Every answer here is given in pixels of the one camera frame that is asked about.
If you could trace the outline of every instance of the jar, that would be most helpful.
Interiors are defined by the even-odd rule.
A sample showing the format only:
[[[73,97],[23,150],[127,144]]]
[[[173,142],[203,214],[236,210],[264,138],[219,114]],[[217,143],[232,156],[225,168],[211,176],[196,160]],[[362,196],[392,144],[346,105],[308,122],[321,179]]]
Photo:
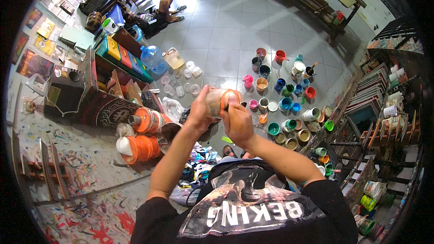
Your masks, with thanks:
[[[236,103],[243,102],[242,94],[233,89],[210,89],[205,96],[205,102],[207,104],[207,117],[219,118],[220,111],[224,110],[228,106],[228,100],[231,97],[235,97]]]

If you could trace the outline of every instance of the plastic bag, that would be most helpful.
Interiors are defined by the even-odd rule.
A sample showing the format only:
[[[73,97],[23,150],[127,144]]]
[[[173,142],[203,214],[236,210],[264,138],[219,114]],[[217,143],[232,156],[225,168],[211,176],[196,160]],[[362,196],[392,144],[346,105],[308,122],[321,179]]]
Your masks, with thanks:
[[[174,200],[175,202],[181,204],[181,205],[187,205],[187,197],[188,195],[193,191],[193,188],[182,188],[178,185],[173,189],[172,193],[170,194],[169,198]],[[192,206],[196,204],[196,201],[198,200],[200,193],[200,188],[197,188],[188,198],[188,205]]]
[[[177,100],[163,97],[161,106],[163,107],[164,114],[166,114],[172,122],[179,122],[184,107],[181,106]]]

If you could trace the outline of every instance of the painting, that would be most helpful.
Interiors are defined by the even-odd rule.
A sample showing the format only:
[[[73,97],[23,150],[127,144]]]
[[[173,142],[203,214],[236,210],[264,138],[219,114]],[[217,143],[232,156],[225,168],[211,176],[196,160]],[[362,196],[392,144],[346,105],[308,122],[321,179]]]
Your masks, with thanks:
[[[30,78],[33,74],[38,73],[44,80],[47,80],[54,68],[54,63],[46,60],[38,54],[26,49],[17,66],[17,73]]]
[[[29,36],[24,32],[19,32],[17,36],[17,43],[14,46],[14,52],[12,55],[14,56],[12,58],[12,63],[16,64],[19,58],[19,55],[21,55],[21,52],[24,49],[24,46],[26,45],[27,41],[29,40]]]
[[[33,28],[33,26],[36,24],[36,22],[42,17],[42,13],[37,8],[34,8],[29,13],[29,18],[26,20],[26,26],[28,28]]]

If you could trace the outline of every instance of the flip-flop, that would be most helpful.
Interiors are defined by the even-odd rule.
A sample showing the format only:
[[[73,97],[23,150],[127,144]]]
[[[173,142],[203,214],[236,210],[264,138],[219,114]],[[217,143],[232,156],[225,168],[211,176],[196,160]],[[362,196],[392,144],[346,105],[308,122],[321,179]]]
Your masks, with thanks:
[[[238,158],[238,156],[236,156],[234,150],[233,150],[229,145],[225,145],[225,146],[223,147],[223,157],[225,157],[225,156],[229,156],[230,153],[233,153],[233,156],[232,156],[232,157],[234,157],[234,158]]]
[[[184,20],[185,19],[185,17],[184,16],[178,16],[178,20],[175,20],[175,21],[170,21],[169,22],[169,24],[172,24],[172,23],[176,23],[176,22],[181,22],[182,20]]]

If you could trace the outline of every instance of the black t-shirt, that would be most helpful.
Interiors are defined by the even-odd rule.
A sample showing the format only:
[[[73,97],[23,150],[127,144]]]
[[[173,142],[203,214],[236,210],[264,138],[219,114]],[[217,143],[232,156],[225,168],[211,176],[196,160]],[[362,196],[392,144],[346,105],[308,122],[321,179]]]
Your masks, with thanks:
[[[357,227],[338,185],[285,187],[262,160],[215,166],[198,203],[178,214],[164,198],[136,212],[134,243],[356,243]]]

